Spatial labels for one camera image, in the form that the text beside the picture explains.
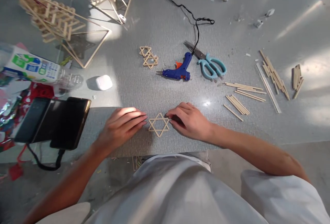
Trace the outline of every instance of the bottle label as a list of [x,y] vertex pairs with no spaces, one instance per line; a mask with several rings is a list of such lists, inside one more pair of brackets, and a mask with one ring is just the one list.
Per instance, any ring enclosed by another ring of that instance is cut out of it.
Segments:
[[57,80],[60,65],[38,57],[21,48],[14,47],[11,60],[4,73],[14,77],[24,77],[34,82],[53,83]]

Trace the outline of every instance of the person's right hand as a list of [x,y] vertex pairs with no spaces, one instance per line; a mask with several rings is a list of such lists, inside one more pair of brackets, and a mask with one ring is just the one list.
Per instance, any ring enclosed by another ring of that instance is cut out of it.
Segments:
[[[176,108],[169,110],[166,116],[171,118],[169,122],[184,136],[208,142],[212,134],[212,123],[191,103],[180,103]],[[175,116],[179,117],[182,123],[173,120],[177,119]]]
[[93,143],[105,157],[123,145],[147,122],[146,113],[135,107],[116,109],[106,121],[103,130]]

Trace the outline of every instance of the white cube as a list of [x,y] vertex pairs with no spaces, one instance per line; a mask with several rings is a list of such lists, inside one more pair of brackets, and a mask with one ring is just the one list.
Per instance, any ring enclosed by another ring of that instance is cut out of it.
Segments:
[[96,78],[96,85],[100,90],[107,90],[112,87],[112,81],[108,75]]

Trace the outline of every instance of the black cord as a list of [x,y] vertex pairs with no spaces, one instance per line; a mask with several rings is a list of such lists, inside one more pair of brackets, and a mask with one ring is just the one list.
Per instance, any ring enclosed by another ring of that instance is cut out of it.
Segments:
[[59,169],[61,167],[62,156],[63,156],[63,154],[65,152],[64,149],[60,149],[58,151],[58,156],[57,156],[57,159],[56,159],[55,167],[49,167],[49,166],[45,166],[44,164],[41,164],[41,162],[39,161],[37,155],[30,148],[30,144],[29,143],[27,143],[26,146],[30,150],[30,152],[32,153],[34,159],[37,162],[38,167],[40,167],[41,169],[46,170],[46,171],[56,171],[57,169]]
[[186,6],[184,6],[183,4],[177,4],[175,1],[173,1],[173,0],[169,0],[171,3],[173,3],[175,6],[177,6],[178,8],[180,8],[180,7],[183,7],[185,10],[187,10],[188,11],[188,13],[190,13],[191,14],[191,16],[192,16],[192,18],[195,20],[195,25],[196,25],[196,28],[197,28],[197,42],[195,43],[195,47],[194,47],[194,50],[193,50],[193,52],[192,52],[192,55],[195,53],[195,49],[196,49],[196,46],[197,46],[197,44],[198,44],[198,42],[199,42],[199,28],[198,28],[198,24],[197,24],[197,21],[208,21],[211,25],[213,25],[214,24],[214,20],[212,20],[212,19],[209,19],[209,18],[195,18],[194,17],[194,14],[189,10],[189,9],[187,9],[186,8]]

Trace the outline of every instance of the black phone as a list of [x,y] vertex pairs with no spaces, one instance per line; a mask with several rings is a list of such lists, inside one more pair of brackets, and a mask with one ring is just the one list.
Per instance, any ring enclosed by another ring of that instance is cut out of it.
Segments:
[[90,100],[81,98],[69,97],[66,100],[56,132],[50,143],[51,148],[65,150],[77,148],[90,103]]

